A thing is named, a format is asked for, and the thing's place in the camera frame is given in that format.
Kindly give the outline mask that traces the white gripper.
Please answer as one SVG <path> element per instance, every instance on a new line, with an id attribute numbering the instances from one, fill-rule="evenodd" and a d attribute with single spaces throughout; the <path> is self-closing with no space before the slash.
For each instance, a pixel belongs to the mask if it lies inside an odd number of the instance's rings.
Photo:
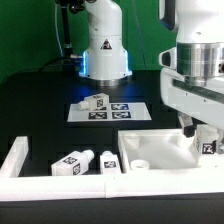
<path id="1" fill-rule="evenodd" d="M 185 137 L 195 134 L 193 118 L 217 129 L 217 146 L 224 144 L 224 77 L 207 81 L 205 87 L 191 86 L 176 71 L 163 68 L 160 73 L 161 98 L 165 105 L 179 111 L 178 119 Z"/>

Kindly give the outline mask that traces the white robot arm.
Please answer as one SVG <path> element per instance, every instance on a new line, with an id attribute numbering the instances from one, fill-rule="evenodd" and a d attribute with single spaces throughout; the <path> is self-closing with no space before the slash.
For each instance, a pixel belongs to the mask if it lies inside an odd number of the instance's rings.
<path id="1" fill-rule="evenodd" d="M 159 20 L 176 44 L 159 54 L 161 98 L 184 126 L 194 118 L 218 129 L 224 145 L 224 0 L 158 0 Z M 111 86 L 131 77 L 122 46 L 122 11 L 112 0 L 85 0 L 89 47 L 80 76 Z"/>

